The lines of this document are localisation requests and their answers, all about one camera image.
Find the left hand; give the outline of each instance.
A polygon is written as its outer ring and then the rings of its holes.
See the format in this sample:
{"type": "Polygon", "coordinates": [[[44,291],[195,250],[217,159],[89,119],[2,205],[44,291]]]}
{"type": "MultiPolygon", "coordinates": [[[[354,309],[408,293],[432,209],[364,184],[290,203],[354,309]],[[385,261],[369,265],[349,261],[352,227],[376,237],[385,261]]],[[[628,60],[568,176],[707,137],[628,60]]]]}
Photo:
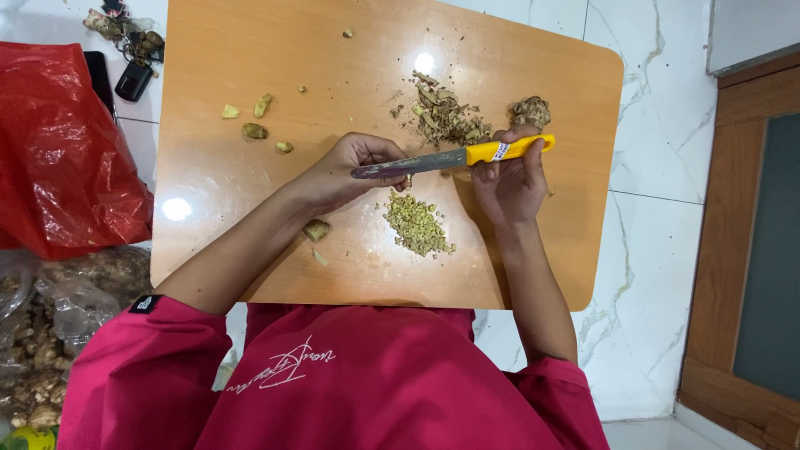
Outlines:
{"type": "Polygon", "coordinates": [[[398,192],[410,187],[402,175],[385,179],[355,179],[350,176],[350,171],[356,167],[406,158],[406,152],[389,139],[350,132],[313,166],[288,182],[285,188],[292,190],[295,198],[304,202],[313,215],[328,214],[373,187],[394,186],[398,192]]]}

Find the yellow knife handle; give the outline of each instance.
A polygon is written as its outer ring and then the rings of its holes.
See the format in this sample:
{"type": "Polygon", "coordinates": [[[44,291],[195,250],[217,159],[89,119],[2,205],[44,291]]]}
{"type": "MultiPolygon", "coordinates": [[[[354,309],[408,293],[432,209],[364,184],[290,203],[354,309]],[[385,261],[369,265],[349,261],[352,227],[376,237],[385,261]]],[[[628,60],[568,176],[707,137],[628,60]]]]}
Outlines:
{"type": "Polygon", "coordinates": [[[555,145],[555,136],[535,135],[519,139],[517,142],[511,144],[485,143],[466,146],[466,165],[471,166],[478,161],[486,161],[489,163],[502,159],[519,158],[528,151],[530,144],[539,138],[545,140],[545,147],[542,149],[542,153],[553,148],[553,145],[555,145]]]}

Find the wooden cutting board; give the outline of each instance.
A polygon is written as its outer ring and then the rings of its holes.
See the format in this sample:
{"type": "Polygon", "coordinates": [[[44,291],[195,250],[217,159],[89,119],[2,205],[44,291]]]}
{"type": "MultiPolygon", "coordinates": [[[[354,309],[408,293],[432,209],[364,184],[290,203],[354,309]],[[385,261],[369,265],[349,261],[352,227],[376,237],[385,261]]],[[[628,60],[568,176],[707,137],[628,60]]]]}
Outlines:
{"type": "MultiPolygon", "coordinates": [[[[613,51],[435,0],[170,0],[168,24],[154,285],[347,131],[393,139],[412,156],[433,152],[410,122],[416,67],[479,105],[495,129],[507,128],[513,102],[550,102],[545,132],[557,143],[544,155],[552,196],[539,223],[570,309],[589,303],[622,89],[613,51]],[[342,36],[347,28],[351,39],[342,36]],[[253,104],[266,93],[276,101],[256,120],[253,104]],[[226,103],[242,117],[220,119],[226,103]],[[393,119],[399,104],[406,107],[393,119]],[[245,122],[270,137],[246,142],[245,122]],[[281,154],[278,141],[295,150],[281,154]]],[[[494,232],[466,169],[416,175],[411,192],[446,215],[454,255],[423,259],[396,246],[384,210],[374,209],[389,191],[372,190],[326,218],[333,231],[315,248],[327,266],[300,235],[245,300],[509,308],[494,232]]]]}

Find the sleeve logo patch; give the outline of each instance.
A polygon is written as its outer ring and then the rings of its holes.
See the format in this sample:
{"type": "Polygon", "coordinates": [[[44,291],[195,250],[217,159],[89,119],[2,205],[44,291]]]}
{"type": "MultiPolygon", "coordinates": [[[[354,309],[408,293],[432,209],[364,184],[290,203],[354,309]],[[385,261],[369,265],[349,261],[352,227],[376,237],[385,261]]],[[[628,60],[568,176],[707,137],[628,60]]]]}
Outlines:
{"type": "Polygon", "coordinates": [[[160,299],[160,295],[143,295],[136,302],[130,305],[128,312],[134,314],[150,314],[155,309],[155,304],[160,299]]]}

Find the phone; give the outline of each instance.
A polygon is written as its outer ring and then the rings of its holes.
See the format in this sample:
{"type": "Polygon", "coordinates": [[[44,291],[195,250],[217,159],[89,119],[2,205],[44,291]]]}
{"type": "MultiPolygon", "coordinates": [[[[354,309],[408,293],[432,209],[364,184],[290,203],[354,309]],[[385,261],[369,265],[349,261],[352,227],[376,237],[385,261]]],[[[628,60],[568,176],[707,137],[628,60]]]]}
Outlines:
{"type": "Polygon", "coordinates": [[[114,95],[111,90],[111,80],[108,76],[108,66],[106,56],[101,51],[85,51],[83,57],[89,67],[89,75],[92,78],[92,89],[100,100],[108,108],[111,118],[117,122],[117,111],[114,109],[114,95]]]}

